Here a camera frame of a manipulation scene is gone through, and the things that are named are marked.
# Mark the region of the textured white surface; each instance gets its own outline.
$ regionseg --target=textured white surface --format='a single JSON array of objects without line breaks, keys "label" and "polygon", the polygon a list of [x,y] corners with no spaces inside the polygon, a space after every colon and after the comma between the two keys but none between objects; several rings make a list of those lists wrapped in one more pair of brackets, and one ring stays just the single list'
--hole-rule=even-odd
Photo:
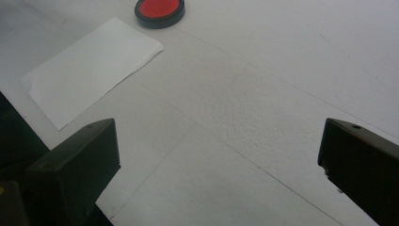
[{"label": "textured white surface", "polygon": [[[116,226],[376,225],[316,159],[326,117],[399,143],[396,0],[186,0],[163,30],[135,0],[24,1],[0,0],[0,89],[49,148],[116,119]],[[58,132],[18,79],[113,17],[166,50]]]},{"label": "textured white surface", "polygon": [[20,80],[60,130],[163,50],[159,41],[114,18]]}]

